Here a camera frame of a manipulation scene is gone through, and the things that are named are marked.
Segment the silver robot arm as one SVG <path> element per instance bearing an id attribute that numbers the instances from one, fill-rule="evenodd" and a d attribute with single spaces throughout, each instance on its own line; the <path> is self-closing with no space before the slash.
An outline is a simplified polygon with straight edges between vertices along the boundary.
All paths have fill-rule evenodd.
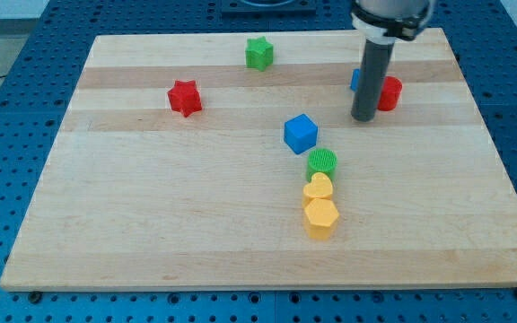
<path id="1" fill-rule="evenodd" d="M 353 27 L 378 45 L 413 41 L 434 14 L 435 0 L 353 0 Z"/>

